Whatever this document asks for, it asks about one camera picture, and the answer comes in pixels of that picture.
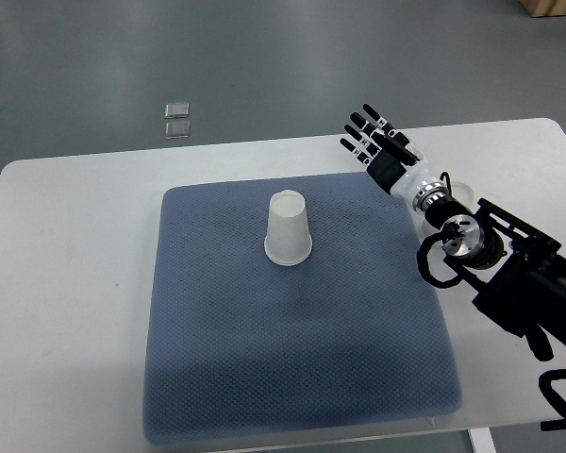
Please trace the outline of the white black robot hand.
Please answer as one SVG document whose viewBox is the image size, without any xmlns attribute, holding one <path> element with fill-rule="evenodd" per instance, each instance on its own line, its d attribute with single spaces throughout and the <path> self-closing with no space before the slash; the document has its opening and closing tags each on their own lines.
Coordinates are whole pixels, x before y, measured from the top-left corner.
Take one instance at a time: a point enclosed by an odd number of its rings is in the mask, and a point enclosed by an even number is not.
<svg viewBox="0 0 566 453">
<path fill-rule="evenodd" d="M 344 130 L 363 149 L 345 138 L 340 144 L 367 165 L 367 173 L 385 193 L 403 199 L 412 209 L 427 209 L 432 199 L 440 197 L 440 180 L 432 174 L 429 161 L 413 144 L 408 150 L 401 146 L 408 144 L 408 137 L 369 104 L 362 108 L 374 122 L 353 112 L 350 121 L 358 131 L 349 125 Z"/>
</svg>

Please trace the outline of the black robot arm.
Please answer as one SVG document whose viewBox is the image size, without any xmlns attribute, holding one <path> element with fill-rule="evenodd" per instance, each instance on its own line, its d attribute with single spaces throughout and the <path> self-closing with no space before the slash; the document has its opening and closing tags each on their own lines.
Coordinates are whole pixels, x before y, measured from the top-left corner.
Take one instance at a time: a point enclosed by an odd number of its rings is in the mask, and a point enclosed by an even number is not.
<svg viewBox="0 0 566 453">
<path fill-rule="evenodd" d="M 435 176 L 415 143 L 371 106 L 352 113 L 344 129 L 341 144 L 377 186 L 434 228 L 417 252 L 427 283 L 469 284 L 475 307 L 526 339 L 540 361 L 553 358 L 551 337 L 566 347 L 566 259 L 558 241 L 486 199 L 469 209 L 453 196 L 450 176 Z"/>
</svg>

